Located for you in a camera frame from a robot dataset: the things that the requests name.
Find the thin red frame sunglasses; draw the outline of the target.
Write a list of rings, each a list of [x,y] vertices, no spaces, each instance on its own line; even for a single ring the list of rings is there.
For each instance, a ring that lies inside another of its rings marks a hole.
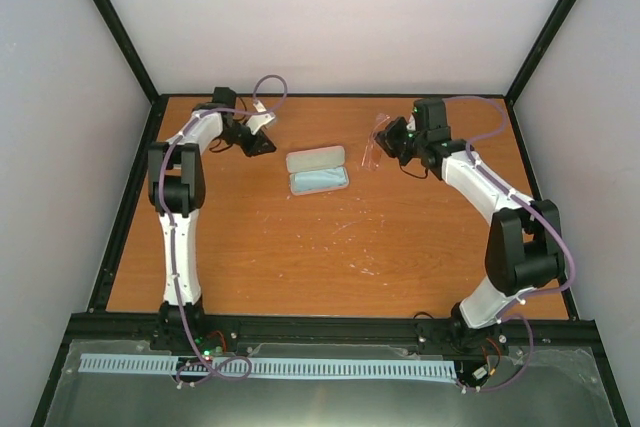
[[[380,160],[382,158],[383,149],[377,143],[376,135],[379,132],[382,132],[386,128],[390,120],[391,120],[390,116],[384,113],[379,113],[376,116],[374,125],[368,136],[364,154],[361,161],[361,167],[363,169],[370,172],[376,171],[378,169]]]

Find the pink glasses case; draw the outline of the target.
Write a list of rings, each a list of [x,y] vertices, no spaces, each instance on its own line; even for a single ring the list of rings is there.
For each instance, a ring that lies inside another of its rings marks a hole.
[[[341,190],[349,186],[350,180],[347,169],[345,167],[346,152],[343,146],[334,145],[315,149],[307,149],[301,151],[290,152],[286,155],[286,168],[289,174],[289,187],[294,196],[310,195],[315,193],[330,192]],[[332,169],[342,167],[348,176],[349,183],[347,186],[339,189],[331,189],[316,192],[305,192],[301,194],[293,193],[291,190],[291,176],[295,173],[315,171],[322,169]]]

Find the light blue cleaning cloth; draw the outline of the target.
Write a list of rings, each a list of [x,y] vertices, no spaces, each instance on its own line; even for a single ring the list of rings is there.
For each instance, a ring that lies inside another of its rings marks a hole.
[[[291,190],[296,194],[339,189],[348,183],[348,176],[342,167],[295,173],[290,182]]]

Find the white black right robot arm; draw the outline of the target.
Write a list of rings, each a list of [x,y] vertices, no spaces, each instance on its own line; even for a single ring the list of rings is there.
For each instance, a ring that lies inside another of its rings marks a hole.
[[[426,174],[458,191],[489,226],[485,276],[451,311],[449,338],[462,349],[478,333],[505,322],[515,305],[568,290],[576,266],[557,206],[520,192],[489,167],[472,140],[454,138],[447,106],[442,98],[418,99],[408,117],[375,128],[371,138],[401,167],[419,160]]]

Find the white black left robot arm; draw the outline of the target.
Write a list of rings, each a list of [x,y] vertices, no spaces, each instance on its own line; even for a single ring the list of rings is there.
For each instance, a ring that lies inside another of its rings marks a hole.
[[[238,96],[226,87],[214,89],[212,100],[197,105],[176,134],[148,149],[149,201],[158,214],[164,243],[166,280],[161,307],[169,318],[181,316],[172,335],[186,349],[201,347],[208,325],[195,316],[202,290],[196,260],[196,230],[206,197],[202,156],[220,140],[251,158],[276,151],[264,128],[275,120],[256,96],[252,108],[235,107]]]

